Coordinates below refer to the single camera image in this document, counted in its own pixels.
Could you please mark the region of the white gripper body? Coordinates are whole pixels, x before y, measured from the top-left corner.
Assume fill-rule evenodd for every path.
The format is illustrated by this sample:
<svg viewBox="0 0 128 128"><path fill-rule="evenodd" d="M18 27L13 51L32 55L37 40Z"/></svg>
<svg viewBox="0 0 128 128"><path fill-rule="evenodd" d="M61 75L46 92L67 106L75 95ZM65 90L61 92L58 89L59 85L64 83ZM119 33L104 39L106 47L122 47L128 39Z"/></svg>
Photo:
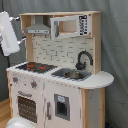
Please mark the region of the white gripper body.
<svg viewBox="0 0 128 128"><path fill-rule="evenodd" d="M20 50L7 12L0 13L0 35L2 37L1 47L5 56L9 56L11 53L15 53Z"/></svg>

